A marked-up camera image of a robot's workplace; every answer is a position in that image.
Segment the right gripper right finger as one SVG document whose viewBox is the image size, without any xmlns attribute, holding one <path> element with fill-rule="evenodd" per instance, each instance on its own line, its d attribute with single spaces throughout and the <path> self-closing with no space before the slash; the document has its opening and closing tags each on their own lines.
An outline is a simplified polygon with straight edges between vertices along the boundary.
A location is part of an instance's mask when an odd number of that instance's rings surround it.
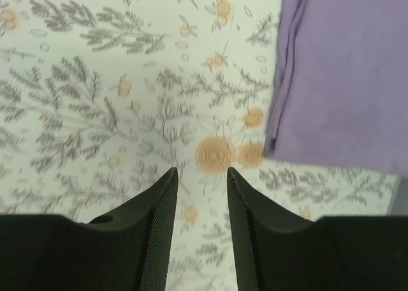
<svg viewBox="0 0 408 291">
<path fill-rule="evenodd" d="M 227 173 L 239 290 L 406 290 L 405 216 L 310 221 Z"/>
</svg>

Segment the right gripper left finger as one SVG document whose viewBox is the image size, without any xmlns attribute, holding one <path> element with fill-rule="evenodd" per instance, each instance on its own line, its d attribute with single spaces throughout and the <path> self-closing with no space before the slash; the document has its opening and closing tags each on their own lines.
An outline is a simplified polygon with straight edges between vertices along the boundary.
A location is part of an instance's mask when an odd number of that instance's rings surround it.
<svg viewBox="0 0 408 291">
<path fill-rule="evenodd" d="M 59 214 L 1 216 L 2 290 L 164 290 L 178 194 L 169 169 L 88 223 Z"/>
</svg>

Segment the purple t shirt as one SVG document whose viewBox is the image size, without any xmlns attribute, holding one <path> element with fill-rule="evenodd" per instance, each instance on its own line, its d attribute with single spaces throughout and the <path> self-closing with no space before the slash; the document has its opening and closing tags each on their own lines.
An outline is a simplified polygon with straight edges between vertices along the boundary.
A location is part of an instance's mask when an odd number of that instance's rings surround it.
<svg viewBox="0 0 408 291">
<path fill-rule="evenodd" d="M 265 154 L 407 175 L 407 0 L 282 0 Z"/>
</svg>

